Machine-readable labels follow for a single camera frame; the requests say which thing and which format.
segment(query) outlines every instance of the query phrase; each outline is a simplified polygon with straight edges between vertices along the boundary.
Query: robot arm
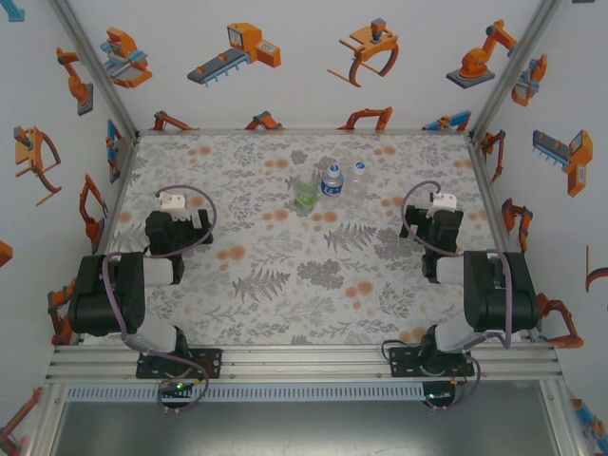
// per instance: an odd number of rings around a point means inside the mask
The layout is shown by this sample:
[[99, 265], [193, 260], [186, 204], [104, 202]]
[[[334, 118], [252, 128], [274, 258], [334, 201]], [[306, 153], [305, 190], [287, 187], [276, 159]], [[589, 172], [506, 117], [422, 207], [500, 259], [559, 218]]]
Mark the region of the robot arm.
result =
[[[505, 253], [513, 290], [512, 332], [536, 327], [541, 306], [532, 285], [523, 254]], [[464, 313], [452, 317], [434, 330], [439, 352], [455, 353], [505, 330], [506, 284], [499, 258], [486, 252], [465, 252], [437, 261], [439, 283], [464, 287]]]

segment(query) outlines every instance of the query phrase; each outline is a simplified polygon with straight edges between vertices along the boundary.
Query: table surface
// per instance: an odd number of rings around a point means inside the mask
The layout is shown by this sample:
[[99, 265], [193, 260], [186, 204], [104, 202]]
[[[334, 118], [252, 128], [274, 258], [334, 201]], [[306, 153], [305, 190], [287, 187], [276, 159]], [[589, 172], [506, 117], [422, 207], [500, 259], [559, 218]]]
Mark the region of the table surface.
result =
[[[296, 209], [293, 177], [332, 162], [369, 167], [365, 200]], [[469, 159], [457, 135], [143, 136], [111, 251], [140, 251], [159, 188], [197, 186], [218, 207], [212, 245], [184, 256], [179, 285], [146, 289], [146, 310], [191, 344], [368, 344], [417, 341], [462, 311], [462, 289], [422, 277], [423, 249], [399, 238], [400, 204], [415, 183], [437, 180], [465, 217], [462, 250], [493, 247]], [[411, 203], [428, 206], [429, 189]], [[185, 192], [193, 213], [209, 205]]]

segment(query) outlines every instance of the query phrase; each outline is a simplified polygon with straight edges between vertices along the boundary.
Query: plastic bottle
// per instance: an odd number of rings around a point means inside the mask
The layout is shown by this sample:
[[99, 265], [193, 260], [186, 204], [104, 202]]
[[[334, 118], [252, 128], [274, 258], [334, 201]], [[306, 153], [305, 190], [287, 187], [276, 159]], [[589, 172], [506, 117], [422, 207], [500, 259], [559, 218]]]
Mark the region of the plastic bottle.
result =
[[358, 161], [354, 164], [345, 188], [345, 197], [349, 206], [357, 206], [362, 203], [368, 193], [368, 167]]
[[340, 166], [338, 166], [338, 163], [330, 164], [321, 180], [321, 192], [326, 197], [339, 197], [342, 193], [343, 185], [344, 176], [342, 176]]
[[303, 169], [295, 180], [295, 205], [306, 211], [312, 211], [316, 203], [318, 183], [312, 168]]

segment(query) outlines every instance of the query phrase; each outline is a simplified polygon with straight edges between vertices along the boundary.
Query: mounting plate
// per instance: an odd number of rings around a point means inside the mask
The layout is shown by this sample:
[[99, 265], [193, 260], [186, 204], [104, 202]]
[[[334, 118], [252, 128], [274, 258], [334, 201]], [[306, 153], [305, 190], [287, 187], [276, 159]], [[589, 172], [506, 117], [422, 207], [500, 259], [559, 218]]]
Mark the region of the mounting plate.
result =
[[[420, 364], [420, 347], [395, 347], [389, 349], [390, 375], [393, 378], [403, 377], [432, 377], [428, 372], [423, 371]], [[466, 377], [473, 376], [475, 370], [471, 363], [467, 363], [466, 359], [460, 353], [442, 354], [442, 361], [445, 360], [446, 369], [443, 375], [437, 375], [437, 378], [451, 378], [452, 368], [460, 367], [460, 375]]]
[[473, 79], [463, 78], [460, 75], [460, 69], [455, 69], [454, 71], [450, 71], [446, 75], [446, 77], [452, 83], [454, 83], [456, 86], [460, 86], [462, 88], [469, 88], [469, 87], [477, 86], [481, 83], [484, 83], [485, 81], [494, 79], [495, 76], [496, 75], [493, 72], [491, 72], [489, 69], [485, 72], [485, 74], [483, 76], [480, 76], [479, 78], [473, 78]]
[[[190, 349], [192, 360], [199, 363], [207, 372], [210, 379], [219, 378], [221, 370], [221, 354], [220, 349]], [[165, 372], [159, 371], [154, 364], [156, 356], [144, 356], [140, 353], [140, 358], [137, 362], [137, 371], [135, 377], [141, 380], [163, 380], [170, 378]], [[195, 371], [189, 371], [182, 378], [199, 378]]]

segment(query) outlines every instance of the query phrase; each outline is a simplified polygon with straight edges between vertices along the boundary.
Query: cable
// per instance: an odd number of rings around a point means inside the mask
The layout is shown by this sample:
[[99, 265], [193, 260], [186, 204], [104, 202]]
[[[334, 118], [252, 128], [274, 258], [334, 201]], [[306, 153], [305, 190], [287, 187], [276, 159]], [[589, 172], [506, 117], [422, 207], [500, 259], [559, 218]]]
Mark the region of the cable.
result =
[[385, 340], [382, 343], [382, 346], [380, 347], [380, 351], [382, 352], [382, 356], [384, 356], [384, 359], [386, 359], [387, 361], [390, 361], [389, 357], [387, 356], [386, 352], [384, 351], [384, 346], [387, 345], [387, 344], [401, 344], [401, 345], [405, 345], [406, 347], [410, 347], [411, 348], [411, 345], [408, 344], [408, 343], [406, 343], [406, 342], [404, 342], [403, 340], [399, 340], [399, 339]]
[[[198, 245], [202, 244], [207, 238], [209, 238], [211, 236], [211, 232], [213, 231], [213, 229], [216, 226], [216, 222], [218, 220], [218, 209], [216, 208], [216, 205], [213, 203], [213, 201], [211, 200], [211, 197], [209, 197], [209, 195], [207, 195], [205, 192], [203, 192], [202, 190], [200, 190], [196, 187], [193, 187], [191, 185], [168, 185], [166, 187], [163, 187], [161, 190], [157, 191], [155, 196], [157, 197], [160, 192], [175, 189], [175, 188], [192, 190], [194, 192], [199, 193], [207, 201], [209, 201], [209, 204], [211, 205], [211, 210], [213, 211], [213, 222], [211, 223], [209, 230], [207, 230], [207, 233], [205, 233], [205, 235], [202, 236], [195, 243], [193, 243], [187, 247], [184, 247], [182, 249], [179, 249], [175, 252], [170, 252], [169, 254], [149, 256], [150, 258], [170, 258], [170, 257], [175, 257], [177, 255], [181, 255], [185, 252], [188, 252], [188, 251], [194, 249], [195, 247], [197, 247]], [[132, 349], [136, 352], [141, 352], [144, 355], [151, 354], [153, 356], [158, 356], [158, 357], [167, 359], [169, 361], [185, 364], [186, 366], [189, 366], [190, 368], [198, 371], [202, 375], [202, 377], [204, 378], [204, 381], [205, 381], [205, 386], [203, 387], [202, 392], [200, 393], [199, 396], [197, 396], [195, 399], [193, 399], [189, 404], [187, 404], [186, 406], [183, 406], [181, 408], [168, 408], [165, 404], [163, 404], [162, 403], [162, 394], [164, 392], [167, 392], [168, 389], [166, 387], [159, 388], [159, 392], [157, 393], [157, 403], [161, 407], [164, 408], [165, 413], [167, 413], [169, 410], [173, 410], [173, 412], [176, 414], [179, 414], [180, 410], [187, 411], [187, 410], [191, 409], [194, 405], [196, 405], [209, 390], [209, 375], [207, 374], [207, 371], [201, 365], [199, 365], [189, 359], [180, 358], [178, 356], [174, 356], [172, 354], [165, 353], [163, 351], [151, 350], [151, 349], [148, 349], [147, 347], [140, 346], [133, 340], [129, 339], [128, 334], [126, 333], [126, 323], [124, 322], [123, 315], [121, 314], [121, 310], [118, 306], [118, 303], [116, 302], [116, 297], [114, 296], [114, 292], [112, 291], [112, 284], [110, 281], [109, 269], [108, 269], [110, 259], [113, 257], [119, 257], [121, 254], [122, 254], [121, 252], [112, 252], [110, 254], [107, 254], [104, 258], [104, 261], [102, 262], [102, 279], [104, 281], [105, 294], [107, 295], [107, 299], [110, 303], [110, 307], [112, 308], [112, 312], [114, 313], [114, 316], [116, 316], [116, 320], [118, 321], [118, 326], [121, 329], [121, 340], [124, 342], [124, 344], [129, 349]]]
[[[429, 244], [428, 242], [426, 242], [425, 240], [420, 238], [418, 235], [416, 235], [413, 232], [413, 230], [411, 229], [411, 227], [409, 226], [408, 222], [406, 221], [406, 204], [408, 202], [408, 198], [411, 196], [412, 193], [414, 193], [420, 187], [427, 185], [427, 184], [434, 185], [435, 188], [437, 189], [437, 192], [441, 192], [441, 185], [436, 180], [423, 180], [422, 182], [419, 182], [416, 185], [414, 185], [413, 187], [411, 187], [409, 189], [409, 191], [406, 193], [406, 195], [404, 196], [403, 202], [401, 203], [401, 220], [403, 221], [403, 226], [406, 227], [406, 230], [408, 230], [408, 232], [413, 236], [413, 238], [415, 240], [417, 240], [421, 245], [428, 248], [429, 250], [436, 252], [440, 255], [444, 255], [446, 257], [461, 257], [463, 254], [457, 254], [455, 252], [448, 252], [446, 250], [438, 249], [437, 247]], [[444, 411], [447, 411], [448, 409], [454, 409], [456, 407], [459, 407], [461, 404], [468, 401], [470, 399], [470, 397], [473, 395], [473, 393], [477, 390], [477, 388], [479, 387], [479, 383], [482, 380], [482, 368], [479, 364], [479, 361], [477, 361], [477, 359], [475, 359], [470, 354], [466, 353], [467, 350], [470, 350], [471, 348], [475, 347], [476, 345], [481, 344], [482, 342], [484, 342], [488, 339], [491, 339], [491, 338], [499, 339], [501, 341], [501, 343], [503, 344], [503, 347], [505, 347], [506, 349], [509, 349], [511, 347], [511, 336], [513, 333], [513, 278], [511, 276], [511, 268], [510, 268], [509, 262], [506, 259], [506, 256], [504, 255], [503, 252], [501, 252], [499, 250], [495, 250], [495, 249], [486, 250], [486, 252], [497, 255], [498, 258], [501, 260], [501, 263], [503, 264], [503, 273], [504, 273], [504, 279], [505, 279], [505, 285], [506, 285], [506, 287], [505, 287], [506, 288], [506, 291], [505, 291], [506, 311], [505, 311], [505, 315], [504, 315], [504, 337], [502, 334], [500, 334], [498, 332], [484, 333], [478, 339], [473, 340], [472, 342], [470, 342], [469, 344], [467, 344], [464, 347], [463, 357], [466, 360], [475, 364], [475, 367], [477, 368], [477, 378], [475, 379], [475, 383], [473, 384], [473, 386], [471, 387], [469, 392], [456, 404], [452, 404], [451, 406], [447, 406], [447, 407], [442, 407], [441, 409], [443, 409]], [[425, 398], [425, 402], [427, 403], [427, 405], [429, 405], [431, 407], [432, 411], [438, 409], [438, 407], [434, 406], [428, 400], [428, 398]]]

